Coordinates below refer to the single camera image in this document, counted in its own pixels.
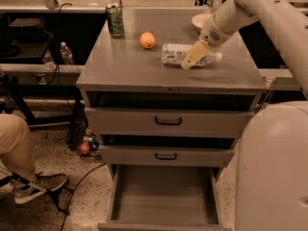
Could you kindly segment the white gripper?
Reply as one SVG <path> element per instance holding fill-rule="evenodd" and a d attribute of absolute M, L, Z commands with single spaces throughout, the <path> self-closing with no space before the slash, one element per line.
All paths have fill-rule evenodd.
<path fill-rule="evenodd" d="M 230 34 L 224 33 L 212 15 L 204 24 L 200 31 L 199 41 L 197 41 L 188 52 L 181 66 L 190 69 L 203 59 L 210 51 L 210 46 L 219 47 L 231 38 Z"/>

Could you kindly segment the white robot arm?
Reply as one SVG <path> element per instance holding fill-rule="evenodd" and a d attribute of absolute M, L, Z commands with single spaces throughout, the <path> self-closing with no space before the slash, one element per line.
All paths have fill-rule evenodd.
<path fill-rule="evenodd" d="M 286 0 L 227 0 L 182 62 L 258 20 L 303 93 L 308 93 L 308 17 Z M 308 102 L 269 105 L 245 126 L 239 145 L 235 231 L 308 231 Z"/>

